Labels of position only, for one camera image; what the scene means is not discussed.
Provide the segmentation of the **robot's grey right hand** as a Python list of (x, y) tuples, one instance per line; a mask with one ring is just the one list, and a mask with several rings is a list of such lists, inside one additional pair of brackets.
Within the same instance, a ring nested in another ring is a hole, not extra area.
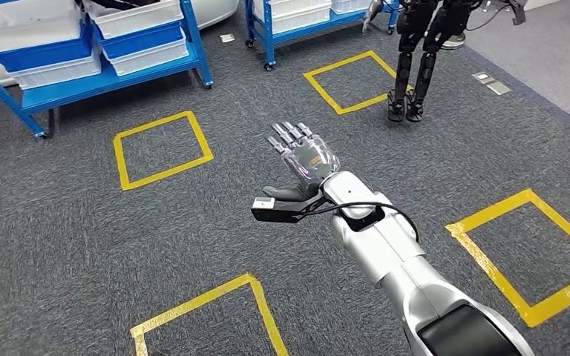
[(338, 157), (318, 134), (302, 122), (292, 125), (284, 121), (273, 123), (271, 127), (279, 138), (268, 136), (266, 140), (298, 178), (299, 183), (293, 188), (268, 185), (262, 192), (284, 202), (303, 202), (313, 198), (321, 183), (340, 170)]

